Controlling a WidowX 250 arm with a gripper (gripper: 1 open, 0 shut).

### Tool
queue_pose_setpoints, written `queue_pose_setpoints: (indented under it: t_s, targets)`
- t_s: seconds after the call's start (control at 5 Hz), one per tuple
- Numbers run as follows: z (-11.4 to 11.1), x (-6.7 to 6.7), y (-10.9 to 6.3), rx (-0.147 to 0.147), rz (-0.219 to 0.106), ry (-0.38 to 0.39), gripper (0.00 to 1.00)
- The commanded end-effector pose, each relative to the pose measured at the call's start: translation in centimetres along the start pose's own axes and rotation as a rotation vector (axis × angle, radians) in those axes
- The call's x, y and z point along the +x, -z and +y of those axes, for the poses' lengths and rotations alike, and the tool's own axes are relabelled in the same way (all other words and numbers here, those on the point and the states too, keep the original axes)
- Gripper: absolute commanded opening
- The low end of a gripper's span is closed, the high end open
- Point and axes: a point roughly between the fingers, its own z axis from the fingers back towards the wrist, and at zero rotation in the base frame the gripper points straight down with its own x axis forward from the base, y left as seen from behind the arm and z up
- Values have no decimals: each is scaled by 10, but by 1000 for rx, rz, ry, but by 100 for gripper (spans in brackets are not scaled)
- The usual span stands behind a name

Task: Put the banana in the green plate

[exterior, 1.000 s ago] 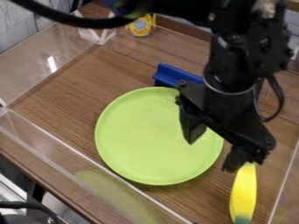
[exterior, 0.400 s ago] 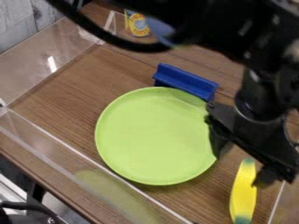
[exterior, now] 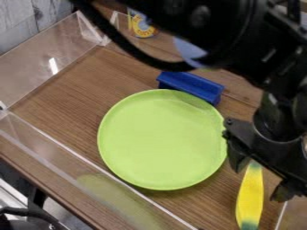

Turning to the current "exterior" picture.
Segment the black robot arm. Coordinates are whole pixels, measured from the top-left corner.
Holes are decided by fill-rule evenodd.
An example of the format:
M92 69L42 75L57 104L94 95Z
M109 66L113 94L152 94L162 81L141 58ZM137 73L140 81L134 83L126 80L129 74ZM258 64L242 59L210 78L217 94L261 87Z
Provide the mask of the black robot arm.
M307 29L300 0L118 0L149 23L200 49L166 62L125 44L136 59L166 71L224 68L262 92L249 121L226 119L229 165L254 160L280 179L270 198L307 197Z

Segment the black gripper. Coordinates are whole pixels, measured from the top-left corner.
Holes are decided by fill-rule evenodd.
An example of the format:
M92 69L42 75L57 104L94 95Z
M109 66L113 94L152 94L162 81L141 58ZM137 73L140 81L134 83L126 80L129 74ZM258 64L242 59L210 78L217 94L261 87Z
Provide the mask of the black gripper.
M281 178L270 200L285 202L294 196L307 196L307 152L302 139L297 137L288 142L273 141L262 136L253 123L238 119L226 118L222 125L230 169L238 173L253 159Z

